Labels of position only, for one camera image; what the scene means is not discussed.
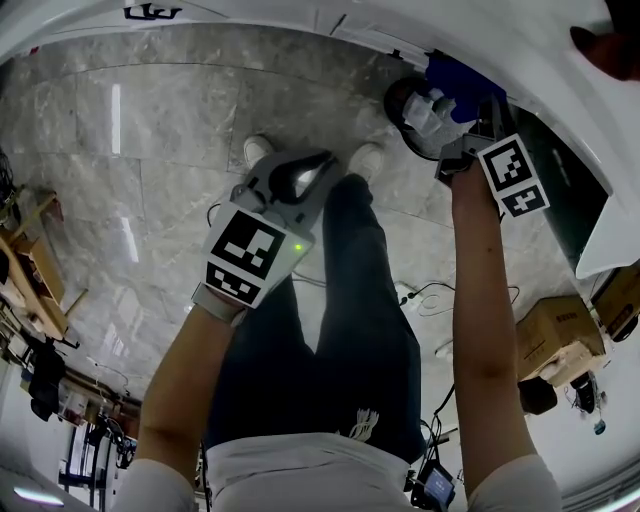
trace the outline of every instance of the dark jeans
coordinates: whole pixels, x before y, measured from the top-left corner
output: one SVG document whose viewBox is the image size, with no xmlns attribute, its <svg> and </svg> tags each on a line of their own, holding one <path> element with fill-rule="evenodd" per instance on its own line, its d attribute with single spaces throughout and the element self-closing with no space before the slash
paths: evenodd
<svg viewBox="0 0 640 512">
<path fill-rule="evenodd" d="M 420 348 L 400 310 L 384 231 L 358 175 L 324 209 L 327 308 L 314 355 L 290 278 L 237 329 L 222 365 L 205 445 L 306 432 L 349 436 L 359 409 L 379 414 L 368 444 L 412 463 L 420 433 Z"/>
</svg>

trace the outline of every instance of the small screen device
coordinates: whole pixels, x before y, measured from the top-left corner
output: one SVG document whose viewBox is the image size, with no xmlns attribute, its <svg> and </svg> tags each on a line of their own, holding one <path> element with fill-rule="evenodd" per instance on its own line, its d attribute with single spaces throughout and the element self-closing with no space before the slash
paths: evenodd
<svg viewBox="0 0 640 512">
<path fill-rule="evenodd" d="M 411 493 L 411 504 L 423 510 L 446 510 L 455 496 L 453 477 L 435 460 L 427 461 Z"/>
</svg>

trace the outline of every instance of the white sneaker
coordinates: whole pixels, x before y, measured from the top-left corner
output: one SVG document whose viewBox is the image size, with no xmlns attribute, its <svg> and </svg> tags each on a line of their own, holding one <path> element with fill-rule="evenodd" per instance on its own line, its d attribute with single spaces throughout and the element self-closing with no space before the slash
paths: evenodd
<svg viewBox="0 0 640 512">
<path fill-rule="evenodd" d="M 367 182 L 374 179 L 382 170 L 384 153 L 382 148 L 372 142 L 367 142 L 358 148 L 349 160 L 347 173 L 359 174 Z"/>
<path fill-rule="evenodd" d="M 244 159 L 249 170 L 271 153 L 275 153 L 275 150 L 267 138 L 262 135 L 251 135 L 244 141 Z"/>
</svg>

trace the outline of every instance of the floor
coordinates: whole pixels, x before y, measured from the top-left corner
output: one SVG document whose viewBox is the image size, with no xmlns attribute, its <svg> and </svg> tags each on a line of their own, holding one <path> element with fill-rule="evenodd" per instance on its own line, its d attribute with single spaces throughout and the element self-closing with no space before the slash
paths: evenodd
<svg viewBox="0 0 640 512">
<path fill-rule="evenodd" d="M 382 144 L 385 170 L 371 190 L 394 279 L 454 284 L 450 192 L 381 104 L 412 72 L 342 41 L 233 25 L 77 39 L 6 65 L 0 145 L 17 184 L 58 193 L 64 222 L 45 216 L 44 234 L 69 294 L 89 290 L 71 319 L 69 338 L 81 346 L 67 363 L 143 397 L 199 281 L 207 209 L 242 181 L 242 144 L 253 133 L 280 148 L 323 146 L 343 162 L 365 141 Z M 505 220 L 503 237 L 518 317 L 576 285 L 588 294 L 591 283 L 575 283 L 542 215 Z M 298 270 L 323 278 L 321 238 Z M 324 290 L 296 290 L 313 346 Z M 451 384 L 450 364 L 434 352 L 451 339 L 452 293 L 434 290 L 407 311 L 423 348 L 427 416 Z M 455 422 L 452 409 L 443 422 Z"/>
</svg>

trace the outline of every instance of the box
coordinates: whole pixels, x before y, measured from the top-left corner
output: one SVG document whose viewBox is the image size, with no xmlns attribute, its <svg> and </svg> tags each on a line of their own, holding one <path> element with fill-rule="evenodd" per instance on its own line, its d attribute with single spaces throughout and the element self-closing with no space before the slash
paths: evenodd
<svg viewBox="0 0 640 512">
<path fill-rule="evenodd" d="M 614 270 L 591 302 L 612 338 L 640 312 L 640 266 Z"/>
<path fill-rule="evenodd" d="M 518 323 L 516 334 L 518 380 L 533 378 L 555 363 L 555 374 L 546 380 L 561 387 L 604 360 L 602 336 L 578 295 L 538 301 Z"/>
<path fill-rule="evenodd" d="M 30 279 L 35 292 L 40 297 L 53 299 L 56 305 L 60 305 L 64 296 L 64 285 L 42 239 L 19 240 L 14 251 L 25 271 L 30 272 L 28 275 L 37 277 Z"/>
</svg>

